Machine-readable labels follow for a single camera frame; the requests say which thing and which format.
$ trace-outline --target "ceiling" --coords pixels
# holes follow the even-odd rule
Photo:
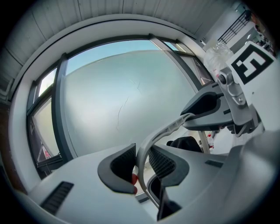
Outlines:
[[[200,40],[234,0],[38,0],[0,53],[0,99],[31,55],[63,29],[89,18],[140,14],[171,22]]]

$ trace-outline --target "curved plastic strip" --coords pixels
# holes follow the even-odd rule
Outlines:
[[[100,180],[112,191],[133,194],[134,187],[131,181],[135,154],[136,145],[133,143],[103,159],[97,169]]]
[[[192,113],[184,114],[179,118],[177,118],[175,121],[171,122],[170,124],[163,126],[162,128],[159,128],[158,130],[154,131],[144,140],[144,142],[141,144],[137,152],[136,171],[137,171],[140,186],[157,208],[159,207],[159,205],[148,192],[144,182],[144,166],[145,166],[146,158],[149,154],[149,150],[157,141],[159,141],[161,138],[165,136],[172,134],[174,131],[178,130],[179,127],[182,126],[188,118],[191,118],[193,116],[194,114]]]

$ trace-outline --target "dark gray window frame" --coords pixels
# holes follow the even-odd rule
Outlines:
[[[119,42],[119,41],[128,41],[128,40],[150,40],[156,46],[158,46],[161,50],[163,50],[172,61],[180,67],[181,71],[190,78],[190,83],[193,84],[195,88],[198,90],[202,88],[201,83],[196,78],[195,74],[191,71],[189,66],[181,59],[180,54],[189,55],[187,53],[181,51],[173,51],[170,49],[163,41],[171,42],[173,44],[178,44],[178,40],[172,40],[163,37],[156,37],[152,34],[149,35],[125,35],[125,36],[117,36],[112,38],[106,38],[102,40],[97,40],[92,43],[86,44],[78,49],[73,50],[70,53],[65,53],[62,57],[52,64],[36,81],[33,82],[32,87],[30,89],[29,97],[28,97],[28,106],[27,106],[27,133],[28,133],[28,143],[30,147],[30,151],[32,154],[32,158],[34,159],[33,152],[35,151],[34,146],[32,146],[32,136],[30,135],[30,122],[31,117],[34,113],[45,103],[46,98],[52,97],[52,124],[54,129],[54,134],[56,138],[56,143],[60,154],[54,156],[50,159],[46,159],[42,162],[35,162],[35,166],[37,167],[38,173],[42,177],[42,172],[47,174],[50,173],[51,170],[57,169],[63,164],[73,159],[71,150],[69,148],[69,140],[67,140],[67,134],[64,131],[63,124],[63,112],[61,108],[61,96],[60,92],[63,91],[64,88],[64,78],[66,74],[67,62],[68,59],[86,51],[92,49],[94,47],[98,47],[101,45]],[[47,90],[39,96],[39,89],[41,86],[41,82],[44,77],[46,77],[52,70],[57,67],[54,83],[47,88]]]

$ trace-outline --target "plastic bottle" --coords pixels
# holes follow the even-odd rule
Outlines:
[[[208,144],[210,150],[214,149],[214,139],[212,138],[211,134],[208,135]]]

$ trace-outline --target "window frame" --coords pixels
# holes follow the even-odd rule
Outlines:
[[[64,91],[64,79],[66,75],[67,63],[68,60],[84,51],[89,49],[106,45],[109,43],[120,42],[120,41],[130,41],[130,40],[150,40],[154,43],[160,50],[163,50],[169,58],[180,68],[180,70],[184,73],[186,79],[190,82],[195,92],[201,89],[203,86],[197,79],[196,75],[191,71],[190,67],[184,62],[184,60],[180,57],[181,55],[192,56],[194,57],[202,67],[207,71],[204,65],[200,62],[200,60],[194,55],[190,53],[186,53],[183,51],[173,51],[170,47],[168,47],[165,42],[170,42],[173,45],[180,46],[183,50],[185,46],[178,40],[173,40],[169,38],[157,37],[153,34],[149,35],[124,35],[124,36],[116,36],[111,38],[105,38],[101,40],[94,41],[92,43],[81,46],[71,52],[64,53],[59,60],[57,60],[54,64],[52,64],[42,75],[36,80],[33,81],[29,97],[28,97],[28,106],[26,112],[26,129],[28,136],[28,144],[31,152],[32,159],[34,161],[34,165],[36,166],[37,172],[39,176],[43,179],[47,175],[51,173],[51,170],[57,169],[61,167],[63,164],[74,158],[73,149],[71,149],[72,144],[70,142],[70,137],[68,132],[66,131],[66,121],[63,118],[63,106],[61,103],[61,93]],[[42,80],[55,68],[56,74],[54,78],[54,82],[50,85],[40,96],[39,90],[41,87]],[[31,136],[30,130],[30,121],[32,120],[32,116],[36,113],[38,109],[46,102],[48,98],[52,98],[52,125],[54,130],[54,135],[56,139],[56,143],[60,154],[54,156],[52,158],[46,159],[41,162],[37,162],[34,158],[33,145],[31,144],[34,141],[33,136]],[[137,195],[139,200],[143,201],[143,195]]]

